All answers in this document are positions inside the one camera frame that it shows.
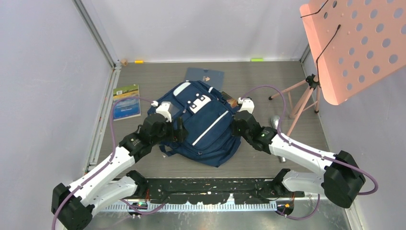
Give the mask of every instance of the white stripe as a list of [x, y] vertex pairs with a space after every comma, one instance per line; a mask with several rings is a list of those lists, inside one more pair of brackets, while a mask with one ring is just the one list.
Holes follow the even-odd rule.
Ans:
[[188, 87], [190, 85], [189, 82], [185, 82], [182, 85], [178, 86], [174, 91], [173, 91], [173, 95], [176, 97], [178, 96], [178, 94], [180, 92], [182, 92], [184, 89], [186, 89], [186, 87]]
[[199, 142], [199, 140], [202, 138], [202, 137], [204, 137], [204, 135], [211, 129], [211, 128], [213, 128], [213, 126], [215, 126], [215, 124], [217, 124], [217, 122], [219, 122], [220, 120], [221, 120], [221, 118], [223, 118], [223, 116], [225, 116], [226, 114], [228, 113], [228, 111], [225, 111], [223, 114], [221, 114], [221, 116], [219, 116], [214, 122], [213, 122], [213, 124], [211, 125], [211, 126], [209, 126], [207, 129], [206, 129], [206, 131], [204, 131], [201, 135], [200, 135], [200, 137], [198, 137], [194, 142], [193, 142], [193, 146], [195, 145], [195, 144], [197, 144], [197, 142]]

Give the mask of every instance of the backpack strap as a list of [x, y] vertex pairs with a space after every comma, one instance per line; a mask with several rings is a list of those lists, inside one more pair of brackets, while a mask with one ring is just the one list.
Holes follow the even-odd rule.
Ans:
[[174, 151], [171, 151], [171, 150], [170, 150], [170, 151], [166, 151], [165, 145], [160, 145], [160, 146], [159, 146], [159, 149], [161, 150], [161, 152], [165, 153], [165, 154], [168, 155], [168, 156], [172, 156], [172, 155], [175, 154]]

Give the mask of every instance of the green marker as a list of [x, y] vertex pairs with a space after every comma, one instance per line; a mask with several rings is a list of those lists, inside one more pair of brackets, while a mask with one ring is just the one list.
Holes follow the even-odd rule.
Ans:
[[263, 58], [251, 58], [251, 61], [264, 61]]

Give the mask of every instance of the pink perforated board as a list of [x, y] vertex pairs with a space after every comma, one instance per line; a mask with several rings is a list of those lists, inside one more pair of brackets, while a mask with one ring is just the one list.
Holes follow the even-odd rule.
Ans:
[[[302, 16], [326, 0], [301, 6]], [[303, 17], [324, 98], [340, 104], [406, 65], [406, 0], [329, 0]]]

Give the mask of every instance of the cable connector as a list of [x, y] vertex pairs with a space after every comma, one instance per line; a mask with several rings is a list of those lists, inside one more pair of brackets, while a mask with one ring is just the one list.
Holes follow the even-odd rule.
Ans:
[[237, 102], [238, 102], [238, 104], [242, 104], [244, 102], [244, 98], [239, 97]]
[[152, 101], [151, 105], [153, 107], [158, 107], [159, 103], [157, 101]]

